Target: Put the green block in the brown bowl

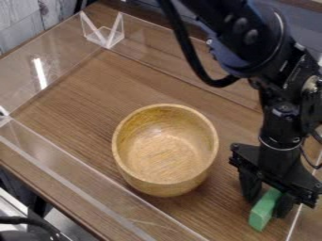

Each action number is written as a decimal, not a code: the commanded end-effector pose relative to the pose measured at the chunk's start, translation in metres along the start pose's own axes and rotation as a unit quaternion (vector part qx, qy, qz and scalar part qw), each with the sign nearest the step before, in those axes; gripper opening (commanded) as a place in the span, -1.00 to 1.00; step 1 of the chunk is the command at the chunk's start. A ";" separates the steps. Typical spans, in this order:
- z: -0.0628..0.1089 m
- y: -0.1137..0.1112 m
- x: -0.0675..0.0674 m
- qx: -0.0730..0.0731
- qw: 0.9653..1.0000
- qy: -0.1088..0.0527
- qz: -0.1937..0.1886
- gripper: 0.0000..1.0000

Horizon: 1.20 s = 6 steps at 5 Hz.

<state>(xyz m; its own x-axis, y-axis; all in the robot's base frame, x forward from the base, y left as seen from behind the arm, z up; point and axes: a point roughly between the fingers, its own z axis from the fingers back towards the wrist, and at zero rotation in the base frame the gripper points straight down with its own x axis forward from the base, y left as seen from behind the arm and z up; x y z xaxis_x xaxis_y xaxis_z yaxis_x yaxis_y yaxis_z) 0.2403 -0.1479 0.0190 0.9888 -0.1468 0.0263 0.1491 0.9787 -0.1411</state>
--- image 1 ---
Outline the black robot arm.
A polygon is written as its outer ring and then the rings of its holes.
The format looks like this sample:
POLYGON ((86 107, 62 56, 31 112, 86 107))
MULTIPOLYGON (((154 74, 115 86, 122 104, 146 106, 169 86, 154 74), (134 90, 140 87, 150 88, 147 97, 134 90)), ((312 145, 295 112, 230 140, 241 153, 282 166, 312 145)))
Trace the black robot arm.
POLYGON ((297 45, 282 14, 251 0, 182 0, 198 17, 210 51, 227 71, 223 87, 245 78, 258 89, 263 110, 259 144, 231 145, 230 164, 239 171, 243 196, 258 197, 267 184, 282 193, 273 214, 285 217, 293 206, 314 207, 322 183, 305 167, 309 137, 322 126, 322 73, 312 53, 297 45))

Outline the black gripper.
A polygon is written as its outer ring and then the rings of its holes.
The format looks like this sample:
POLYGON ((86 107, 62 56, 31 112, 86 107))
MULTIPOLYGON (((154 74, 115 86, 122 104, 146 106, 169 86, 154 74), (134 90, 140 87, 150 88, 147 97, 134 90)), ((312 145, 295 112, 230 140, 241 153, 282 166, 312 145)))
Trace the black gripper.
POLYGON ((259 146, 243 143, 230 145, 229 163, 238 169, 247 202, 255 203, 258 200, 262 184, 283 193, 273 209, 277 218, 285 218, 297 203, 313 208, 322 195, 322 183, 302 164, 302 144, 303 140, 299 140, 286 149, 270 147, 266 143, 259 146))

